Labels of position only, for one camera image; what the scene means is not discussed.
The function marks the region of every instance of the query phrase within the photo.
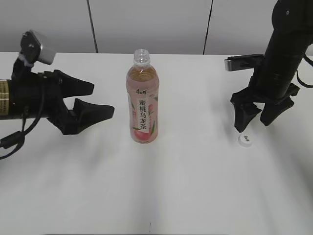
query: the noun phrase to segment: pink tea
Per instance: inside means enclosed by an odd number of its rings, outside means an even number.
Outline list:
[[[134,66],[126,76],[130,111],[131,137],[138,143],[150,143],[157,137],[157,103],[159,79],[150,65],[149,52],[134,53]]]

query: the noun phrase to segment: white bottle cap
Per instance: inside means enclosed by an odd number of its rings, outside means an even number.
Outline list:
[[[134,53],[134,64],[137,66],[146,66],[150,64],[149,52],[145,49],[138,49]]]
[[[253,144],[251,135],[241,134],[238,138],[238,142],[242,147],[249,148]]]

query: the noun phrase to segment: white table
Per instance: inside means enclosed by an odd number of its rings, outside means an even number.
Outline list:
[[[0,53],[2,79],[16,57]],[[0,234],[312,235],[313,90],[302,88],[270,127],[256,118],[246,130],[254,144],[243,148],[229,100],[253,71],[226,72],[226,57],[151,56],[159,136],[147,145],[129,134],[132,55],[57,54],[52,66],[37,63],[34,71],[93,82],[94,94],[82,99],[113,105],[115,114],[77,136],[42,119],[21,151],[0,161]],[[313,83],[310,66],[299,71]],[[1,137],[20,127],[1,121]]]

